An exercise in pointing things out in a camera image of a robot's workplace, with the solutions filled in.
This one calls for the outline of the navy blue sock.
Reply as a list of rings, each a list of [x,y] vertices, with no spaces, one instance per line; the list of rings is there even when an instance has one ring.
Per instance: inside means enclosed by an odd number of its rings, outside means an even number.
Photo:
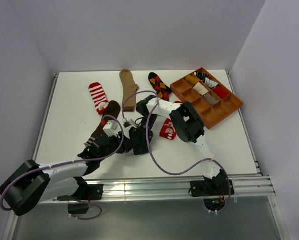
[[[149,153],[147,139],[144,135],[133,135],[130,137],[132,149],[135,156],[141,156]]]

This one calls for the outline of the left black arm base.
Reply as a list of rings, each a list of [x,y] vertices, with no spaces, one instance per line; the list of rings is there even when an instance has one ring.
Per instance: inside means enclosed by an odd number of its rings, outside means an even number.
[[[75,202],[67,205],[67,210],[71,217],[84,221],[93,220],[100,217],[103,213],[103,209],[93,202],[102,199],[104,192],[103,188],[103,184],[87,184],[85,186],[80,186],[73,195],[60,196],[57,200],[61,202]],[[83,217],[83,215],[87,214],[92,207],[99,210],[98,214],[95,216]]]

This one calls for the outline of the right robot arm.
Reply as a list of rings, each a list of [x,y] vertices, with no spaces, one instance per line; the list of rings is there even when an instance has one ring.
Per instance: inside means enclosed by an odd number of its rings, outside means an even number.
[[[214,159],[212,154],[208,158],[199,159],[191,167],[178,173],[165,170],[155,159],[151,141],[154,136],[152,127],[158,116],[170,120],[180,140],[192,145],[200,157],[203,155],[204,150],[209,149],[204,130],[205,124],[190,102],[172,103],[150,95],[136,104],[136,111],[142,115],[142,122],[140,126],[133,126],[129,130],[134,155],[149,154],[154,164],[169,176],[182,176],[198,165],[203,164],[202,176],[207,192],[211,195],[217,195],[225,185],[228,194],[232,193],[233,187],[226,170]]]

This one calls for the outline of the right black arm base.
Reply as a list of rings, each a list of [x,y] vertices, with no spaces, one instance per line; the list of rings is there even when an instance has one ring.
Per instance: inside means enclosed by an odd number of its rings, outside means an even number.
[[[231,180],[220,172],[216,177],[190,182],[188,194],[193,198],[211,197],[204,200],[205,207],[212,212],[219,212],[226,206],[226,197],[235,194],[234,185]]]

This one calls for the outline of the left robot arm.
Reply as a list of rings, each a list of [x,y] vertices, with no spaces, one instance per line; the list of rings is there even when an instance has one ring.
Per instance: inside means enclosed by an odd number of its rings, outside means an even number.
[[[0,207],[23,216],[39,203],[100,200],[100,187],[89,186],[84,176],[100,168],[114,154],[132,150],[132,141],[122,135],[100,136],[71,161],[43,166],[34,160],[24,162],[0,187]]]

